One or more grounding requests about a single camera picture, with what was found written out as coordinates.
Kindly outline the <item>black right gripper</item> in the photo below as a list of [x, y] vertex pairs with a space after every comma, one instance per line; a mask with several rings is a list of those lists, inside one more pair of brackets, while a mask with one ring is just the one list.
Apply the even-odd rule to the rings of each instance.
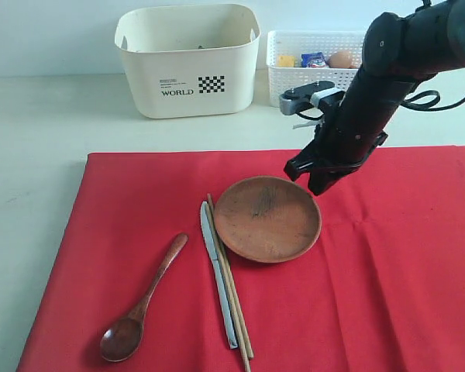
[[308, 189], [319, 196], [359, 168], [388, 135], [388, 106], [323, 105], [313, 141], [284, 165], [291, 181], [309, 174]]

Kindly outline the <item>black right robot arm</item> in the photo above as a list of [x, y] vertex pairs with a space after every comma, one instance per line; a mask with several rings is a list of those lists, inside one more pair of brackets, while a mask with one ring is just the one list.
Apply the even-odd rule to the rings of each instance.
[[285, 91], [284, 115], [318, 109], [313, 140], [284, 166], [296, 181], [309, 175], [308, 188], [321, 195], [357, 171], [388, 135], [384, 127], [403, 106], [436, 112], [436, 100], [415, 105], [407, 96], [438, 73], [465, 68], [465, 1], [425, 1], [400, 17], [384, 12], [369, 26], [362, 63], [346, 90], [317, 81]]

